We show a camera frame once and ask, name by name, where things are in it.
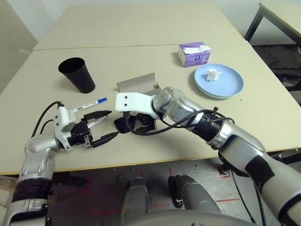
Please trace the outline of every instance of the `pen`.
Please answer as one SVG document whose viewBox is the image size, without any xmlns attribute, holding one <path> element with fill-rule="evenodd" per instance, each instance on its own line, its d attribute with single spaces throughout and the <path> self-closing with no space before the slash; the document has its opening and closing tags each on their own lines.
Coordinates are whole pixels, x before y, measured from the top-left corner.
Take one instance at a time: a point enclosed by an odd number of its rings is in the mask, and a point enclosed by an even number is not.
<svg viewBox="0 0 301 226">
<path fill-rule="evenodd" d="M 93 101 L 93 102 L 91 102 L 91 103 L 89 103 L 89 104 L 86 104 L 86 105 L 83 105 L 83 106 L 74 108 L 73 111 L 74 111 L 74 113 L 80 112 L 80 111 L 82 111 L 82 110 L 84 110 L 84 109 L 86 109 L 86 108 L 88 108 L 88 107 L 92 107 L 92 106 L 94 106 L 94 105 L 100 104 L 100 103 L 102 103 L 102 102 L 104 102 L 104 101 L 106 101 L 106 100 L 107 100 L 107 98 L 102 98 L 102 99 Z"/>
</svg>

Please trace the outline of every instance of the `purple tissue box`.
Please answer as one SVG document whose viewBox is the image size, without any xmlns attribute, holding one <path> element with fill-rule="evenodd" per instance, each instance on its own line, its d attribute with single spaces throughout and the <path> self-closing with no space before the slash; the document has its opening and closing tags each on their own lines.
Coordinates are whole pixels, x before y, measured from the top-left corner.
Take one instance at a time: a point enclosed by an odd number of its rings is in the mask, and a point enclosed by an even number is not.
<svg viewBox="0 0 301 226">
<path fill-rule="evenodd" d="M 201 53 L 194 53 L 194 54 L 185 54 L 184 47 L 199 47 L 201 45 L 205 45 L 202 41 L 200 42 L 193 42 L 179 45 L 178 57 L 183 65 L 183 67 L 190 67 L 195 65 L 204 65 L 207 64 L 210 50 Z"/>
</svg>

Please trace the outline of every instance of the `white wall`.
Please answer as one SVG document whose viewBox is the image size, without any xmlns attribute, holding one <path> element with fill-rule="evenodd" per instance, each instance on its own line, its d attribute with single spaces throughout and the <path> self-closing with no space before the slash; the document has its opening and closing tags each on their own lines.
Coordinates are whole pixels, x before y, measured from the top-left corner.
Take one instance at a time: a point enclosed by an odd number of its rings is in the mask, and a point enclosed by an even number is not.
<svg viewBox="0 0 301 226">
<path fill-rule="evenodd" d="M 144 0 L 144 2 L 175 2 L 188 0 Z M 133 3 L 142 0 L 8 0 L 25 26 L 39 41 L 61 16 L 68 6 Z M 215 0 L 222 12 L 238 31 L 244 35 L 257 10 L 258 0 Z M 251 44 L 288 44 L 294 43 L 265 18 L 259 25 Z"/>
<path fill-rule="evenodd" d="M 37 44 L 6 1 L 0 0 L 0 94 Z"/>
</svg>

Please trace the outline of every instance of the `table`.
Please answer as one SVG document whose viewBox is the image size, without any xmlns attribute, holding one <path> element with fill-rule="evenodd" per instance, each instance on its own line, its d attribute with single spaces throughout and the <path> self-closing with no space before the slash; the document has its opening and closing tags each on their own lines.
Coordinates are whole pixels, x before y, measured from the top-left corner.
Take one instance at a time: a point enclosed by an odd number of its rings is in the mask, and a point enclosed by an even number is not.
<svg viewBox="0 0 301 226">
<path fill-rule="evenodd" d="M 233 37 L 241 39 L 217 5 L 210 2 L 70 7 L 34 50 L 207 44 L 211 38 Z"/>
<path fill-rule="evenodd" d="M 76 114 L 80 120 L 91 111 L 113 110 L 105 121 L 93 128 L 97 138 L 116 131 L 113 121 L 122 116 L 114 111 L 116 83 L 152 72 L 156 73 L 161 88 L 181 89 L 187 97 L 209 109 L 218 106 L 219 112 L 232 117 L 237 125 L 256 136 L 268 151 L 300 147 L 301 109 L 249 43 L 243 39 L 236 45 L 223 45 L 223 41 L 214 39 L 208 43 L 212 49 L 209 63 L 228 65 L 244 78 L 245 88 L 239 96 L 218 100 L 201 93 L 193 80 L 197 66 L 181 66 L 177 45 L 34 51 L 0 95 L 0 105 L 4 107 L 0 111 L 3 150 L 0 174 L 19 172 L 25 158 L 24 145 L 49 103 L 62 100 L 66 107 L 75 108 L 107 97 L 108 101 Z M 85 59 L 96 83 L 95 90 L 89 94 L 79 93 L 57 70 L 63 60 L 75 56 Z M 266 84 L 272 89 L 267 91 Z M 55 108 L 47 113 L 43 122 L 54 114 Z M 157 125 L 159 129 L 165 127 L 160 122 Z M 53 128 L 48 125 L 45 132 L 51 131 Z M 127 133 L 95 149 L 79 145 L 69 152 L 60 152 L 55 158 L 55 171 L 216 156 L 216 151 L 185 129 L 172 129 L 150 137 Z"/>
<path fill-rule="evenodd" d="M 260 2 L 245 39 L 250 41 L 263 17 L 301 47 L 301 2 Z"/>
</svg>

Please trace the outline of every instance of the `light blue plate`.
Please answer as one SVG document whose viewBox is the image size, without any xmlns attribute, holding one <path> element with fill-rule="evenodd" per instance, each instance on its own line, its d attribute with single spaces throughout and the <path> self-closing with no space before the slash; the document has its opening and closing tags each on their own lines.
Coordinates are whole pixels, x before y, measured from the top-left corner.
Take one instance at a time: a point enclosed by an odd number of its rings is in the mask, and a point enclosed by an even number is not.
<svg viewBox="0 0 301 226">
<path fill-rule="evenodd" d="M 216 81 L 208 81 L 209 69 L 221 72 Z M 229 98 L 240 93 L 244 88 L 244 80 L 232 68 L 220 64 L 207 64 L 200 66 L 194 73 L 197 87 L 205 94 L 215 98 Z"/>
</svg>

